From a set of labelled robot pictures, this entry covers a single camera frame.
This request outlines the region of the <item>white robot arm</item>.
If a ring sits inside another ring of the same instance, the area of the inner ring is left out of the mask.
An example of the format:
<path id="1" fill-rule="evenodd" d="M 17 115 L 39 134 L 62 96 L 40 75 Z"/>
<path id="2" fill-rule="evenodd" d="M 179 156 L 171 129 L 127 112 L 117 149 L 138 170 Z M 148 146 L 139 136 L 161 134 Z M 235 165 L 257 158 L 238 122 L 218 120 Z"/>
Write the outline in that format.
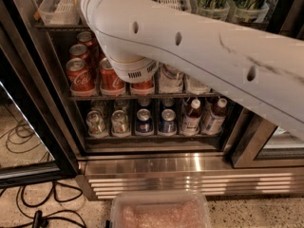
<path id="1" fill-rule="evenodd" d="M 304 42 L 152 0 L 78 0 L 117 75 L 168 64 L 304 140 Z"/>

